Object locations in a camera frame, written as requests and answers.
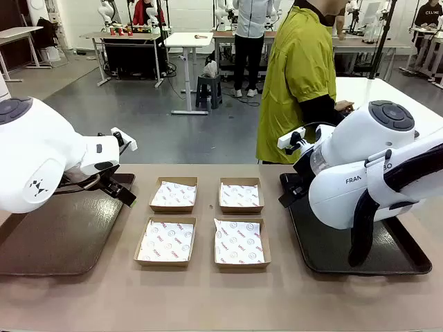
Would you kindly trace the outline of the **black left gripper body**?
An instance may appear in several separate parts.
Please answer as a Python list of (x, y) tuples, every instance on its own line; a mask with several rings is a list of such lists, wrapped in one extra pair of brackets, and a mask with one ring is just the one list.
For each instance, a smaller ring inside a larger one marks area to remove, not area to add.
[(103, 173), (100, 174), (98, 189), (106, 194), (119, 194), (122, 186), (120, 183), (116, 182), (110, 175)]

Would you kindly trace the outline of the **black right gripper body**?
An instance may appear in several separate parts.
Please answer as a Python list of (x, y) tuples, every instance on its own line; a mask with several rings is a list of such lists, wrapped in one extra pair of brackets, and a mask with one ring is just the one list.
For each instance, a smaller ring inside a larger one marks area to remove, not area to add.
[(309, 186), (314, 179), (314, 172), (310, 165), (310, 159), (299, 159), (293, 165), (293, 168), (297, 175), (295, 193), (304, 196), (309, 191)]

